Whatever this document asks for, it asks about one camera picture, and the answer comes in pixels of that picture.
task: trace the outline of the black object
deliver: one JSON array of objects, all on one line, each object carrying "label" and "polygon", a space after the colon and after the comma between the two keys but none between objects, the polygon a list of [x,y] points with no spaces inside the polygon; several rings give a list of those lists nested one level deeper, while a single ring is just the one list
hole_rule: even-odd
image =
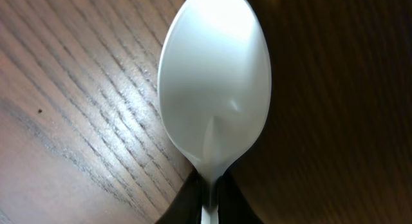
[{"label": "black object", "polygon": [[209,189],[203,178],[193,170],[166,213],[156,223],[200,224],[202,204],[213,205],[216,202],[219,205],[219,224],[262,223],[250,208],[230,173],[226,172],[217,182],[216,191],[213,191],[217,193],[217,196],[213,196],[218,198],[217,201],[202,195],[208,194],[209,192],[205,191]]}]

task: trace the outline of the spoon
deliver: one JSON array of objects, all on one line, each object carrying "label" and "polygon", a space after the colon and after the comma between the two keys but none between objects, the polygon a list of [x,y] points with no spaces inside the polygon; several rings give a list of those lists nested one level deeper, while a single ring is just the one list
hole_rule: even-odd
[{"label": "spoon", "polygon": [[173,144],[209,187],[202,223],[218,223],[214,186],[265,125],[272,77],[265,37],[246,0],[186,0],[167,33],[160,114]]}]

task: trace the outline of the utensil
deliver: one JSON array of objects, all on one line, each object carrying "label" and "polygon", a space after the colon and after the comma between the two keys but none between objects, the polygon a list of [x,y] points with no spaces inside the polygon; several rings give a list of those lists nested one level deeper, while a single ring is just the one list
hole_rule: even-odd
[{"label": "utensil", "polygon": [[167,33],[160,113],[173,144],[205,179],[202,223],[218,223],[216,181],[265,124],[270,59],[246,0],[186,0]]}]

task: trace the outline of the tabletop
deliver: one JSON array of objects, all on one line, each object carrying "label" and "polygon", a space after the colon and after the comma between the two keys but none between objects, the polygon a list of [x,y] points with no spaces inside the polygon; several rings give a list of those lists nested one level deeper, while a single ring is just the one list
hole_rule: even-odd
[{"label": "tabletop", "polygon": [[[192,171],[159,115],[185,0],[0,0],[0,223],[154,223]],[[272,64],[229,169],[265,223],[412,220],[412,0],[247,0]]]}]

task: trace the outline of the white plastic spoon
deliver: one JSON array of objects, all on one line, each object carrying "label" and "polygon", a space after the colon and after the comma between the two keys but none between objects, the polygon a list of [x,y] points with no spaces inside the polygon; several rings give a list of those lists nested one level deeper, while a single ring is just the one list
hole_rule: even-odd
[{"label": "white plastic spoon", "polygon": [[[160,57],[160,113],[210,188],[260,135],[271,81],[266,41],[246,0],[186,0]],[[218,223],[217,207],[207,210],[202,223]]]}]

